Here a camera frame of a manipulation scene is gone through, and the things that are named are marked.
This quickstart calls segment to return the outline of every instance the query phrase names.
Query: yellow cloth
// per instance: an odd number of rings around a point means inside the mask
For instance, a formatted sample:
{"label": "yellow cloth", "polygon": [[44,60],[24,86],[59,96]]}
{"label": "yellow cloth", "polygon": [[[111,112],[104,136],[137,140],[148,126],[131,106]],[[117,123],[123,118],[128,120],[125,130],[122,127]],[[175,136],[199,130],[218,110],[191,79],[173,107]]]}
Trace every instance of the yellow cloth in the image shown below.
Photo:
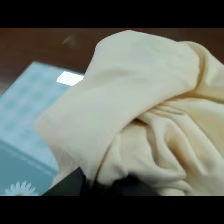
{"label": "yellow cloth", "polygon": [[59,175],[137,175],[162,195],[224,195],[224,66],[204,47],[125,31],[38,119]]}

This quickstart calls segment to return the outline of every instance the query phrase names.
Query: crumpled fabric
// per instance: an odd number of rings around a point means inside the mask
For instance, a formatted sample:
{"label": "crumpled fabric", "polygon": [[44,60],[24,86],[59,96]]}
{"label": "crumpled fabric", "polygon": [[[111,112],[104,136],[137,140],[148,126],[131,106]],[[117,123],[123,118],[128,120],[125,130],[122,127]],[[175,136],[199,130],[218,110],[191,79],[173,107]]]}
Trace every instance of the crumpled fabric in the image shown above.
{"label": "crumpled fabric", "polygon": [[224,66],[203,46],[124,31],[100,41],[83,81],[38,118],[59,182],[77,167],[160,195],[224,195]]}

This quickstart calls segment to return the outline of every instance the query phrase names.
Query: gingham pattern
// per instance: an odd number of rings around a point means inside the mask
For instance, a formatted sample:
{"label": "gingham pattern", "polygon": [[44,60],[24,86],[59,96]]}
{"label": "gingham pattern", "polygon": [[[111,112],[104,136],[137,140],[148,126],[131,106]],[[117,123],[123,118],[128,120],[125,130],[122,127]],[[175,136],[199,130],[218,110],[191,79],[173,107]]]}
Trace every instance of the gingham pattern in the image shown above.
{"label": "gingham pattern", "polygon": [[46,107],[71,88],[56,82],[63,71],[33,62],[0,96],[0,141],[54,170],[56,161],[32,125]]}

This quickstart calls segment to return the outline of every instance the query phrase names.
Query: light blue mat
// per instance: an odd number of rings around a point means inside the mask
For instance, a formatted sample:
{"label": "light blue mat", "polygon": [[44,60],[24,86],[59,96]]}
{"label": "light blue mat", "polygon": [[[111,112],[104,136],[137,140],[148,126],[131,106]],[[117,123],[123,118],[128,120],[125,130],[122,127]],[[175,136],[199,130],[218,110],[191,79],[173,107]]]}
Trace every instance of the light blue mat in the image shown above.
{"label": "light blue mat", "polygon": [[33,121],[71,88],[56,82],[64,71],[33,62],[0,96],[0,195],[42,195],[57,174]]}

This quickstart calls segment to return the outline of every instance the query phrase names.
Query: dark brown table surface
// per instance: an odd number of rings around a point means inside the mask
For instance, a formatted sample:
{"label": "dark brown table surface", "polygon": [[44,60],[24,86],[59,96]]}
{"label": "dark brown table surface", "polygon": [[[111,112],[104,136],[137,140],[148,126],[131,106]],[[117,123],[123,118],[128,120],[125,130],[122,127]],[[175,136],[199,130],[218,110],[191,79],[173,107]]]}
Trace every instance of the dark brown table surface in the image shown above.
{"label": "dark brown table surface", "polygon": [[224,62],[224,28],[0,28],[0,92],[32,61],[84,73],[96,44],[127,29],[200,43]]}

